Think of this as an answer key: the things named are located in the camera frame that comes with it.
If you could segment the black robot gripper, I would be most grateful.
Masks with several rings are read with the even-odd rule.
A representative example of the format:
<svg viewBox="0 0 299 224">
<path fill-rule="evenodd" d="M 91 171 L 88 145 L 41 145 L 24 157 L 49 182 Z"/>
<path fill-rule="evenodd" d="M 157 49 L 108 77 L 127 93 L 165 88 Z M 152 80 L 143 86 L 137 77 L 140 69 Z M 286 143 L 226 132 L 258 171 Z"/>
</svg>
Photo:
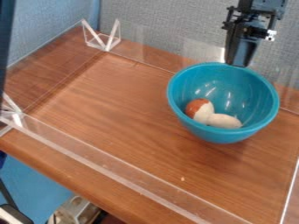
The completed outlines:
<svg viewBox="0 0 299 224">
<path fill-rule="evenodd" d="M 276 22 L 283 18 L 288 0 L 239 0 L 227 8 L 224 60 L 234 67 L 247 67 L 260 40 L 275 40 Z"/>
</svg>

